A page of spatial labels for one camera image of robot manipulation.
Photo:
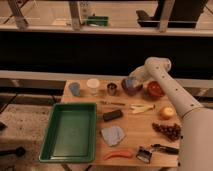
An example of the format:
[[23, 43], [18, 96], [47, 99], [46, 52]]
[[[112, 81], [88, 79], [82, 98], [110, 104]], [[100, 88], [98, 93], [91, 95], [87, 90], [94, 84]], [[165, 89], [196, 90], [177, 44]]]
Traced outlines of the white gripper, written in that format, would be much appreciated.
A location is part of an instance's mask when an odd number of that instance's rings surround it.
[[135, 77], [138, 81], [145, 82], [149, 79], [149, 73], [145, 66], [140, 66], [130, 73], [130, 77]]

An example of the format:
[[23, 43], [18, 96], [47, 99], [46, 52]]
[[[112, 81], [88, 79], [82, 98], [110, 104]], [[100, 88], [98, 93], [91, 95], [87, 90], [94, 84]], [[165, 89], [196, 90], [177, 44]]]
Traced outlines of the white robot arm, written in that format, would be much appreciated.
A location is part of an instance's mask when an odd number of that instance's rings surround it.
[[202, 105], [168, 74], [171, 66], [168, 58], [149, 57], [130, 75], [139, 81], [156, 80], [179, 115], [177, 171], [213, 171], [213, 109]]

